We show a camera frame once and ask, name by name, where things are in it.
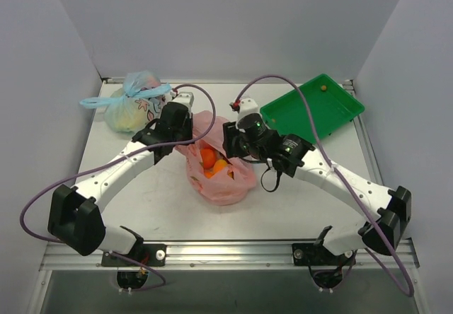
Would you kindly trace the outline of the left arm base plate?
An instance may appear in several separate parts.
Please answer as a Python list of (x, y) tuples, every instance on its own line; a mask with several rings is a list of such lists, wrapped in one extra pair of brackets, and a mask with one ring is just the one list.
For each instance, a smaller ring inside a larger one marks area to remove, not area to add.
[[(167, 245), (163, 243), (144, 243), (140, 248), (132, 250), (126, 257), (149, 267), (163, 267), (166, 263), (166, 251)], [(101, 266), (136, 267), (137, 265), (105, 252), (102, 256)]]

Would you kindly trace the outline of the blue tied plastic bag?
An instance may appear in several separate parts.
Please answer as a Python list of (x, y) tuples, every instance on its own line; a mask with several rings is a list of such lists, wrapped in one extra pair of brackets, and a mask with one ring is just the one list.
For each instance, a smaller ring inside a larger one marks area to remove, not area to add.
[(114, 132), (138, 132), (160, 117), (171, 86), (150, 71), (127, 74), (122, 87), (107, 98), (92, 97), (79, 104), (104, 109), (104, 121)]

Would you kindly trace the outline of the pink plastic bag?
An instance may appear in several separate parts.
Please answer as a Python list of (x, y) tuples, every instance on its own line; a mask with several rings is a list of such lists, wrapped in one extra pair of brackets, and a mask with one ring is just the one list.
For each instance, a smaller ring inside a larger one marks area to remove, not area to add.
[[(188, 182), (201, 197), (217, 206), (235, 204), (256, 187), (256, 175), (250, 163), (238, 158), (226, 157), (222, 148), (224, 140), (222, 125), (227, 122), (227, 119), (220, 116), (213, 118), (212, 113), (207, 110), (199, 112), (193, 115), (193, 136), (200, 136), (208, 128), (211, 121), (214, 121), (214, 125), (206, 136), (193, 144), (177, 146), (176, 150), (185, 156)], [(204, 148), (213, 149), (216, 152), (217, 161), (224, 159), (228, 162), (227, 168), (210, 179), (204, 175), (206, 169), (202, 166), (200, 156), (200, 150)], [(227, 175), (228, 172), (234, 174), (233, 179)]]

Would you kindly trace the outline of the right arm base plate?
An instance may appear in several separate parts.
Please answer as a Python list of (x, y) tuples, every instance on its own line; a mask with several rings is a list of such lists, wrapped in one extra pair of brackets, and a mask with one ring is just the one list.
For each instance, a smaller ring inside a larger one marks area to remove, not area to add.
[(355, 264), (351, 252), (334, 255), (322, 245), (313, 243), (292, 244), (293, 264), (299, 267), (339, 267)]

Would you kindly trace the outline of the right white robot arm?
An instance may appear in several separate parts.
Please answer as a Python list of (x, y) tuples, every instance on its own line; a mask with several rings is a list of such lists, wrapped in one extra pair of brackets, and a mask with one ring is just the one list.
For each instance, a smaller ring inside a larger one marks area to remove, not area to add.
[(348, 251), (369, 248), (390, 256), (411, 220), (411, 192), (373, 183), (333, 161), (296, 134), (280, 135), (258, 113), (223, 125), (227, 158), (251, 156), (278, 176), (310, 183), (342, 201), (363, 220), (346, 227), (325, 227), (314, 246), (315, 258), (329, 264)]

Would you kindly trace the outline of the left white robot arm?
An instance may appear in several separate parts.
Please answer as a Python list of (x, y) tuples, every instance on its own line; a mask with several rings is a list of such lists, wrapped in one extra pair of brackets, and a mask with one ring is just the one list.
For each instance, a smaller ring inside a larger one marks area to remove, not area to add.
[(138, 131), (106, 169), (72, 187), (56, 188), (48, 232), (82, 256), (106, 250), (116, 252), (127, 265), (139, 263), (142, 237), (124, 226), (106, 226), (102, 213), (133, 179), (171, 154), (179, 141), (192, 139), (192, 105), (181, 98), (165, 104), (160, 117)]

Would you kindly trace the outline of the green plastic tray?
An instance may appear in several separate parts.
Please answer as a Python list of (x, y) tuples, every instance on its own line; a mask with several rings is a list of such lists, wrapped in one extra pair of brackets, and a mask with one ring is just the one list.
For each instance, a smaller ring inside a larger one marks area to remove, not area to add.
[(264, 122), (280, 135), (295, 134), (315, 144), (311, 123), (324, 139), (365, 111), (364, 105), (327, 74), (320, 74), (260, 108)]

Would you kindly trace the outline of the yellow orange mango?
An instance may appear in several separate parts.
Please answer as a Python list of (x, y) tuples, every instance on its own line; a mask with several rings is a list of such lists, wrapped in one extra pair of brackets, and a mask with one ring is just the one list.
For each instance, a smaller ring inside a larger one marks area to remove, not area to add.
[[(215, 172), (211, 171), (211, 170), (204, 170), (204, 175), (206, 178), (210, 179), (212, 178), (214, 175), (215, 175)], [(232, 172), (228, 172), (227, 175), (233, 179), (234, 178), (234, 174)]]

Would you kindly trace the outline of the aluminium front rail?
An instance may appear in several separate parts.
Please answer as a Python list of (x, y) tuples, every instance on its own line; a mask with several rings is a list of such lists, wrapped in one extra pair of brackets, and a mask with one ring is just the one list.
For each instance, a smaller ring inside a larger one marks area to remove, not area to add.
[[(294, 269), (294, 244), (311, 240), (174, 240), (149, 241), (165, 247), (164, 264), (153, 266), (158, 272), (219, 270), (289, 270)], [(40, 271), (135, 271), (137, 265), (115, 261), (106, 264), (109, 255), (95, 251), (83, 257), (70, 247), (50, 243), (45, 249)]]

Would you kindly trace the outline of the orange tangerine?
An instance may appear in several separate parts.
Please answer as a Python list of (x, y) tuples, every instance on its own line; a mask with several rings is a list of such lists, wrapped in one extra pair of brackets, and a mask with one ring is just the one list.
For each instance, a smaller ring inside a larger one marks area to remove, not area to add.
[(213, 165), (212, 172), (214, 174), (217, 174), (218, 172), (222, 171), (224, 168), (227, 168), (227, 167), (228, 167), (228, 162), (224, 159), (219, 159)]
[(211, 169), (217, 161), (216, 152), (210, 148), (201, 149), (200, 156), (202, 159), (202, 166), (206, 170)]

